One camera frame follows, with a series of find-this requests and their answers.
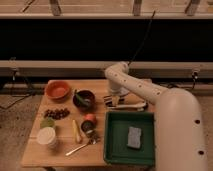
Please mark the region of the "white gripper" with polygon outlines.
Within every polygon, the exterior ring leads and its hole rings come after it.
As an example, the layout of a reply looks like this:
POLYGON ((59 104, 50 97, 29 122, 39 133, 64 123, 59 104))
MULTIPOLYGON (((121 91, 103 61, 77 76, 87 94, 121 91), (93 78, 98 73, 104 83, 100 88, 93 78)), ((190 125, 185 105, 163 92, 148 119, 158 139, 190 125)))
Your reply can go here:
POLYGON ((110 89, 109 94, 112 98, 112 105, 117 106, 119 103, 119 100, 121 98, 125 97, 128 93, 129 93, 129 91, 123 87, 121 87, 117 90, 110 89))

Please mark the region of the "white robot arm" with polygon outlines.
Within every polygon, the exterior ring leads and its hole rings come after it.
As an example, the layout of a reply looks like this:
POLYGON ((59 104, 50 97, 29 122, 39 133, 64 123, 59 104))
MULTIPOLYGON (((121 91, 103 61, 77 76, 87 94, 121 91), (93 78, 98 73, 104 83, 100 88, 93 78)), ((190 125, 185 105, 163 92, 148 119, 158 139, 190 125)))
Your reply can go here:
POLYGON ((110 95, 127 89, 155 106, 156 171, 208 171, 202 109, 197 98, 181 88, 166 88, 128 74, 118 62, 104 71, 110 95))

